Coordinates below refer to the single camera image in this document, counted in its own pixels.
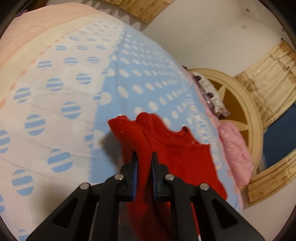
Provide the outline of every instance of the red clothing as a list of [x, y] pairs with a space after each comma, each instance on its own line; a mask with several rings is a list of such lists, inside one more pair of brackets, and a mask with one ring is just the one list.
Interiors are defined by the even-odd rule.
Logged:
[[171, 240], [170, 207], [153, 202], [150, 176], [152, 152], [167, 165], [170, 173], [184, 182], [198, 186], [208, 183], [220, 196], [227, 198], [217, 179], [210, 146], [198, 143], [187, 127], [179, 132], [168, 130], [155, 114], [141, 113], [135, 121], [119, 116], [108, 124], [123, 147], [123, 160], [128, 163], [132, 152], [138, 156], [138, 186], [134, 202], [127, 203], [133, 228], [141, 241]]

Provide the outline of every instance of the red fabric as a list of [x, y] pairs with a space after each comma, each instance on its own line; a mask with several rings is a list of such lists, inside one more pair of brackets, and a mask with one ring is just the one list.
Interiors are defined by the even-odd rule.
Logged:
[[141, 241], [171, 240], [168, 203], [153, 202], [151, 155], [167, 165], [170, 173], [192, 185], [208, 183], [220, 196], [227, 198], [217, 179], [209, 145], [199, 144], [187, 127], [179, 132], [168, 130], [155, 114], [141, 113], [135, 121], [119, 116], [108, 124], [123, 147], [123, 160], [128, 163], [132, 152], [138, 156], [138, 186], [134, 202], [127, 203], [133, 228]]

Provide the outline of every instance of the polka dot fabric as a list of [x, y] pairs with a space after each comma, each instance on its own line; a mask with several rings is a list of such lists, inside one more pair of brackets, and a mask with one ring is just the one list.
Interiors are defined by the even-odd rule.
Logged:
[[158, 114], [210, 144], [228, 202], [240, 209], [217, 130], [182, 67], [157, 43], [101, 14], [69, 29], [20, 72], [0, 106], [0, 213], [26, 237], [82, 182], [118, 172], [121, 147], [107, 121]]

